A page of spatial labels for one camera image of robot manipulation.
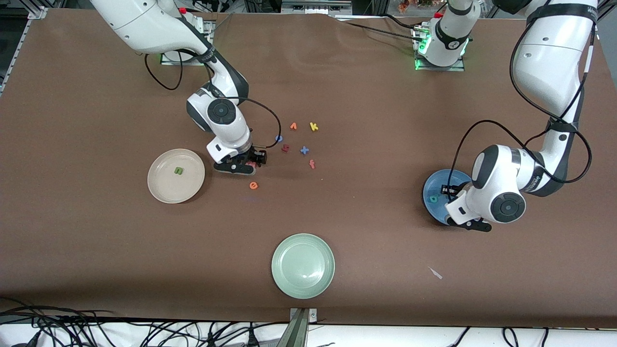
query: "wire bundle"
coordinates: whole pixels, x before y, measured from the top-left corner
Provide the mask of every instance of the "wire bundle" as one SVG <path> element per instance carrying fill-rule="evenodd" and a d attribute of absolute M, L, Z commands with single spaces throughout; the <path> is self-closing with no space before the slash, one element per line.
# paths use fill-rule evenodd
<path fill-rule="evenodd" d="M 55 306 L 40 306 L 27 305 L 22 301 L 0 296 L 0 300 L 10 301 L 19 306 L 0 312 L 0 317 L 11 317 L 5 322 L 0 322 L 0 325 L 25 323 L 30 322 L 33 328 L 39 329 L 31 339 L 31 345 L 36 346 L 36 342 L 41 336 L 47 336 L 52 340 L 54 347 L 98 347 L 111 346 L 118 347 L 112 341 L 110 336 L 104 330 L 103 325 L 109 322 L 123 322 L 137 327 L 149 327 L 147 335 L 141 342 L 139 347 L 151 347 L 155 338 L 168 334 L 163 340 L 158 342 L 156 346 L 163 347 L 169 341 L 183 338 L 186 341 L 186 347 L 223 347 L 231 340 L 245 333 L 253 332 L 260 327 L 266 327 L 273 324 L 286 324 L 285 322 L 265 323 L 248 327 L 236 328 L 228 333 L 225 333 L 237 322 L 230 322 L 222 328 L 213 332 L 214 325 L 217 322 L 210 322 L 210 328 L 207 337 L 201 336 L 199 323 L 208 321 L 204 320 L 164 320 L 163 322 L 136 322 L 135 319 L 123 319 L 118 317 L 100 317 L 97 313 L 110 311 L 104 310 L 74 310 Z M 46 314 L 46 312 L 58 312 L 58 315 Z M 193 328 L 195 333 L 189 333 L 189 329 Z M 97 341 L 95 332 L 99 330 L 104 340 Z"/>

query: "green led light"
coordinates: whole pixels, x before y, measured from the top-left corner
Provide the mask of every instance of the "green led light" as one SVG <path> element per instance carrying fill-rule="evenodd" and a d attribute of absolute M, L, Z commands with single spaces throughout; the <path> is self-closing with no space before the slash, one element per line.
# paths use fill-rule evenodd
<path fill-rule="evenodd" d="M 426 38 L 424 40 L 422 40 L 423 44 L 420 44 L 420 47 L 418 47 L 418 52 L 420 52 L 420 54 L 424 55 L 426 54 L 426 50 L 428 49 L 428 45 L 431 44 L 431 35 L 426 35 Z"/>
<path fill-rule="evenodd" d="M 463 45 L 463 50 L 461 51 L 461 56 L 463 56 L 463 54 L 465 54 L 465 48 L 467 48 L 467 44 L 469 43 L 469 39 L 467 39 L 465 41 L 465 44 Z"/>

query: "plate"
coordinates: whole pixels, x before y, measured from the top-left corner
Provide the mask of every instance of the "plate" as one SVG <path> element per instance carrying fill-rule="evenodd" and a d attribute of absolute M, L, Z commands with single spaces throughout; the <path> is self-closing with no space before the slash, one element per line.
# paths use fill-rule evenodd
<path fill-rule="evenodd" d="M 291 235 L 274 252 L 272 277 L 278 288 L 292 298 L 314 298 L 332 282 L 334 254 L 328 244 L 315 235 Z"/>
<path fill-rule="evenodd" d="M 424 184 L 424 190 L 422 191 L 422 200 L 424 206 L 431 214 L 431 216 L 443 224 L 448 225 L 445 222 L 445 217 L 448 215 L 448 210 L 445 209 L 445 204 L 449 202 L 448 196 L 441 193 L 441 186 L 448 184 L 448 176 L 450 175 L 450 169 L 443 169 L 432 174 Z M 457 186 L 464 182 L 471 182 L 471 177 L 466 173 L 454 170 L 452 172 L 452 178 L 450 179 L 451 186 Z"/>
<path fill-rule="evenodd" d="M 172 149 L 161 154 L 150 166 L 148 189 L 157 200 L 178 204 L 195 195 L 204 178 L 204 162 L 197 153 Z"/>

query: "black cable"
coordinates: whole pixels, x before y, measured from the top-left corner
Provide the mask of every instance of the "black cable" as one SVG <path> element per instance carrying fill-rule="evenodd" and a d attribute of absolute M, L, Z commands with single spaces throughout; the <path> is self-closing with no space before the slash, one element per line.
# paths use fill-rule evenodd
<path fill-rule="evenodd" d="M 259 106 L 263 107 L 268 112 L 270 112 L 274 116 L 274 118 L 276 119 L 276 123 L 278 123 L 278 135 L 276 136 L 273 144 L 271 144 L 269 146 L 265 146 L 264 148 L 265 149 L 272 148 L 272 147 L 274 147 L 274 146 L 276 146 L 278 144 L 278 139 L 281 136 L 281 120 L 278 118 L 278 116 L 276 115 L 276 113 L 274 113 L 273 110 L 271 110 L 268 106 L 262 104 L 259 101 L 256 101 L 256 100 L 253 100 L 253 99 L 249 99 L 249 98 L 243 98 L 242 96 L 224 96 L 224 97 L 222 97 L 222 99 L 238 99 L 238 100 L 249 101 L 249 102 L 252 102 L 252 103 L 254 103 L 256 105 L 259 105 Z"/>
<path fill-rule="evenodd" d="M 510 340 L 508 340 L 508 338 L 505 336 L 506 330 L 509 330 L 512 332 L 512 336 L 514 337 L 514 345 L 510 343 Z M 518 347 L 518 339 L 516 338 L 516 333 L 514 332 L 512 328 L 502 328 L 502 336 L 503 336 L 503 340 L 508 344 L 508 346 Z"/>
<path fill-rule="evenodd" d="M 541 137 L 542 135 L 544 135 L 544 134 L 548 133 L 548 132 L 549 132 L 549 130 L 550 130 L 549 128 L 546 128 L 545 130 L 543 130 L 543 131 L 542 131 L 541 133 L 539 133 L 538 135 L 534 135 L 534 136 L 532 136 L 532 137 L 528 138 L 528 139 L 527 139 L 527 141 L 525 141 L 525 144 L 524 144 L 524 145 L 525 145 L 525 146 L 527 146 L 527 145 L 528 145 L 531 141 L 533 141 L 533 140 L 535 140 L 536 138 Z"/>
<path fill-rule="evenodd" d="M 214 333 L 213 337 L 215 340 L 219 339 L 220 336 L 223 334 L 223 332 L 225 332 L 225 330 L 227 330 L 227 328 L 229 328 L 230 326 L 236 324 L 237 322 L 230 322 L 228 323 L 226 326 L 222 327 L 221 329 L 218 329 L 217 332 Z"/>
<path fill-rule="evenodd" d="M 146 70 L 148 70 L 148 73 L 150 74 L 150 76 L 152 76 L 152 78 L 154 78 L 154 80 L 160 84 L 163 88 L 165 88 L 166 90 L 176 90 L 178 89 L 178 87 L 180 86 L 180 82 L 182 82 L 182 73 L 184 70 L 184 64 L 182 63 L 182 56 L 180 55 L 180 52 L 178 52 L 178 57 L 180 57 L 180 77 L 178 77 L 178 83 L 176 83 L 176 86 L 173 88 L 170 88 L 166 85 L 164 85 L 161 81 L 159 81 L 158 78 L 156 78 L 156 76 L 152 73 L 152 71 L 150 70 L 150 67 L 148 66 L 148 56 L 150 54 L 145 54 L 144 55 L 144 64 L 146 65 Z"/>
<path fill-rule="evenodd" d="M 46 316 L 43 313 L 42 309 L 52 309 L 55 311 L 64 311 L 64 312 L 79 312 L 79 311 L 61 309 L 59 307 L 53 307 L 53 306 L 32 306 L 32 305 L 25 304 L 24 302 L 19 301 L 17 299 L 8 298 L 5 296 L 0 296 L 0 299 L 6 300 L 6 301 L 12 301 L 13 303 L 17 303 L 21 305 L 20 307 L 16 307 L 13 309 L 8 309 L 6 311 L 0 312 L 0 316 L 18 316 L 18 317 L 32 318 L 32 321 L 31 321 L 32 327 L 39 328 L 39 330 L 45 333 L 45 335 L 50 336 L 52 338 L 52 341 L 54 342 L 54 345 L 56 344 L 56 342 L 58 342 L 61 346 L 65 346 L 64 344 L 62 344 L 60 340 L 58 340 L 58 338 L 54 336 L 51 330 L 52 327 L 58 327 L 64 330 L 65 333 L 67 333 L 67 335 L 69 336 L 70 342 L 72 345 L 78 345 L 78 346 L 84 345 L 81 342 L 81 339 L 79 338 L 78 334 L 75 335 L 75 333 L 72 332 L 60 320 L 52 318 L 50 316 Z"/>
<path fill-rule="evenodd" d="M 153 325 L 154 325 L 153 323 L 139 324 L 139 323 L 135 323 L 135 322 L 130 322 L 130 321 L 122 319 L 122 318 L 117 318 L 117 319 L 120 320 L 121 322 L 130 324 L 130 325 L 134 325 L 136 327 L 153 327 Z M 161 328 L 161 329 L 164 330 L 164 331 L 167 331 L 167 332 L 174 332 L 173 330 L 168 329 L 168 328 Z M 196 338 L 196 337 L 194 337 L 191 334 L 187 334 L 187 333 L 183 333 L 183 332 L 177 332 L 176 335 L 190 337 L 190 338 L 193 338 L 193 339 L 197 340 L 197 342 L 203 342 L 203 343 L 207 343 L 208 342 L 208 340 L 202 340 L 200 337 Z"/>
<path fill-rule="evenodd" d="M 349 22 L 346 22 L 346 23 L 349 24 L 349 25 L 353 25 L 355 27 L 377 31 L 378 33 L 384 33 L 384 34 L 388 34 L 388 35 L 392 35 L 392 36 L 408 38 L 408 39 L 413 40 L 413 41 L 422 41 L 422 39 L 419 38 L 419 37 L 412 37 L 412 36 L 408 36 L 408 35 L 401 35 L 401 34 L 393 33 L 391 31 L 386 31 L 386 30 L 377 29 L 377 28 L 371 28 L 371 27 L 367 27 L 366 25 L 360 25 L 360 24 L 356 24 L 356 23 L 349 23 Z"/>
<path fill-rule="evenodd" d="M 236 332 L 239 332 L 239 333 L 235 334 L 234 336 L 232 336 L 231 338 L 229 338 L 228 340 L 226 340 L 222 344 L 218 345 L 218 347 L 223 347 L 223 346 L 227 345 L 231 340 L 235 339 L 236 337 L 238 337 L 238 336 L 240 336 L 242 334 L 247 333 L 249 330 L 255 330 L 255 329 L 258 329 L 258 328 L 261 328 L 261 327 L 266 327 L 267 325 L 273 325 L 273 324 L 285 324 L 285 323 L 284 322 L 272 322 L 272 323 L 265 323 L 265 324 L 262 324 L 262 325 L 257 325 L 257 326 L 252 327 L 252 328 L 245 327 L 245 328 L 238 329 L 237 331 L 235 331 L 233 333 L 230 333 L 229 335 L 234 334 Z"/>
<path fill-rule="evenodd" d="M 93 312 L 92 313 L 93 317 L 94 317 L 94 321 L 96 323 L 96 325 L 99 327 L 99 330 L 101 331 L 101 333 L 103 334 L 103 336 L 105 337 L 105 339 L 109 342 L 109 344 L 112 347 L 116 347 L 116 345 L 112 342 L 112 340 L 109 338 L 109 336 L 107 336 L 107 333 L 105 332 L 105 330 L 103 329 L 103 326 L 101 323 L 99 323 L 98 317 L 96 316 L 96 313 Z"/>
<path fill-rule="evenodd" d="M 147 347 L 148 343 L 150 341 L 152 341 L 153 338 L 155 338 L 158 334 L 160 334 L 161 332 L 163 332 L 163 329 L 161 329 L 161 327 L 163 327 L 166 323 L 161 323 L 159 325 L 158 330 L 154 330 L 152 333 L 148 333 L 148 335 L 146 335 L 146 338 L 141 342 L 139 347 Z M 172 322 L 172 323 L 167 323 L 167 326 L 165 328 L 170 328 L 172 325 L 176 324 L 176 322 Z"/>
<path fill-rule="evenodd" d="M 171 341 L 171 340 L 173 340 L 175 338 L 184 338 L 186 340 L 186 346 L 188 347 L 189 346 L 189 338 L 187 336 L 185 336 L 185 335 L 180 335 L 179 333 L 182 330 L 184 330 L 184 329 L 186 329 L 186 328 L 188 328 L 188 327 L 190 327 L 191 325 L 194 325 L 194 324 L 197 324 L 197 322 L 190 322 L 189 324 L 186 324 L 186 325 L 180 327 L 179 329 L 174 330 L 168 337 L 166 337 L 166 339 L 161 340 L 161 342 L 159 342 L 158 346 L 161 347 L 166 342 Z"/>
<path fill-rule="evenodd" d="M 542 337 L 542 343 L 540 344 L 540 347 L 544 347 L 544 345 L 546 344 L 546 339 L 549 337 L 549 328 L 544 328 L 544 337 Z"/>
<path fill-rule="evenodd" d="M 29 305 L 29 306 L 25 306 L 24 308 L 28 308 L 30 310 L 38 310 L 41 314 L 43 313 L 43 310 L 72 313 L 72 314 L 77 315 L 86 325 L 87 325 L 88 321 L 86 320 L 86 316 L 84 315 L 84 312 L 91 313 L 91 314 L 96 316 L 96 311 L 78 311 L 78 310 L 66 309 L 66 308 L 55 307 L 55 306 Z M 21 307 L 18 307 L 16 309 L 9 309 L 9 310 L 7 310 L 5 312 L 14 312 L 15 310 L 19 310 L 19 309 L 21 309 Z M 77 336 L 80 333 L 84 334 L 84 336 L 88 340 L 88 343 L 90 343 L 91 345 L 96 345 L 96 340 L 94 340 L 94 334 L 93 334 L 92 330 L 90 329 L 90 327 L 88 326 L 88 331 L 90 333 L 90 336 L 92 336 L 92 340 L 90 340 L 90 337 L 85 332 L 83 326 L 80 326 L 80 325 L 77 325 L 77 326 L 80 328 L 81 332 L 77 332 L 75 329 L 73 329 L 75 334 Z"/>
<path fill-rule="evenodd" d="M 463 142 L 465 142 L 465 138 L 467 138 L 467 135 L 469 135 L 469 133 L 475 127 L 477 127 L 479 124 L 482 124 L 482 123 L 491 123 L 491 124 L 494 124 L 494 125 L 500 127 L 503 131 L 505 131 L 508 135 L 510 135 L 510 137 L 512 139 L 514 139 L 516 141 L 516 143 L 518 143 L 519 146 L 521 146 L 521 149 L 525 150 L 531 156 L 531 159 L 533 159 L 536 162 L 536 164 L 538 164 L 540 167 L 542 167 L 542 169 L 544 170 L 544 173 L 547 176 L 549 176 L 552 180 L 554 180 L 554 181 L 556 181 L 558 183 L 563 183 L 563 184 L 565 184 L 565 183 L 574 183 L 574 182 L 580 180 L 583 176 L 585 176 L 585 174 L 587 173 L 587 171 L 589 171 L 589 168 L 591 167 L 591 161 L 592 161 L 591 147 L 589 146 L 589 143 L 587 142 L 587 139 L 585 139 L 585 137 L 580 132 L 576 132 L 575 134 L 577 134 L 580 137 L 580 139 L 585 144 L 585 147 L 587 148 L 587 164 L 585 165 L 585 169 L 583 169 L 583 171 L 581 172 L 580 175 L 578 175 L 576 178 L 574 178 L 572 180 L 560 180 L 559 178 L 554 177 L 552 174 L 550 174 L 548 172 L 548 170 L 544 167 L 544 165 L 542 165 L 541 161 L 538 160 L 536 155 L 529 148 L 527 148 L 527 146 L 521 140 L 519 140 L 518 137 L 516 137 L 516 135 L 514 135 L 514 133 L 512 133 L 508 128 L 506 128 L 501 123 L 496 122 L 495 120 L 484 119 L 484 120 L 479 120 L 479 121 L 475 122 L 469 129 L 467 129 L 467 132 L 463 135 L 463 138 L 459 142 L 458 147 L 457 147 L 457 152 L 454 154 L 454 160 L 452 161 L 452 168 L 450 169 L 450 173 L 448 174 L 448 186 L 450 186 L 450 181 L 452 179 L 452 172 L 454 171 L 454 167 L 456 166 L 457 159 L 458 159 L 458 153 L 460 152 L 460 149 L 463 146 Z M 448 200 L 452 201 L 452 195 L 450 194 L 450 190 L 448 190 L 447 196 L 448 196 Z"/>
<path fill-rule="evenodd" d="M 463 341 L 463 337 L 465 337 L 465 334 L 467 334 L 469 329 L 471 329 L 471 327 L 465 328 L 463 330 L 463 332 L 461 333 L 461 335 L 458 336 L 457 341 L 454 344 L 450 345 L 450 347 L 458 347 L 458 345 L 461 343 L 461 341 Z"/>
<path fill-rule="evenodd" d="M 396 24 L 400 25 L 401 27 L 408 28 L 408 29 L 413 29 L 413 27 L 415 27 L 416 25 L 422 24 L 422 22 L 416 23 L 416 24 L 411 24 L 411 25 L 405 24 L 405 23 L 401 22 L 398 18 L 394 17 L 391 14 L 387 14 L 387 13 L 380 14 L 379 16 L 380 17 L 388 17 L 391 20 L 393 20 Z"/>
<path fill-rule="evenodd" d="M 251 330 L 249 330 L 249 341 L 246 343 L 247 347 L 260 347 L 259 340 L 255 337 L 255 331 L 253 329 L 253 322 L 249 324 Z"/>

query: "blue plate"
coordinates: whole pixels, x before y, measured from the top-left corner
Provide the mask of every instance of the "blue plate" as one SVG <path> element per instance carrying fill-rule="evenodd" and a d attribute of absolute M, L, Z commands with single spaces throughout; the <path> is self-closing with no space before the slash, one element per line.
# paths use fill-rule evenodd
<path fill-rule="evenodd" d="M 448 196 L 441 193 L 441 186 L 448 184 L 448 175 L 450 175 L 450 169 L 435 172 L 426 180 L 422 191 L 422 199 L 428 212 L 433 218 L 446 225 L 448 223 L 445 222 L 445 217 L 448 211 L 445 209 L 445 204 L 448 203 Z M 464 172 L 454 170 L 450 185 L 457 186 L 464 182 L 471 182 L 471 177 Z"/>

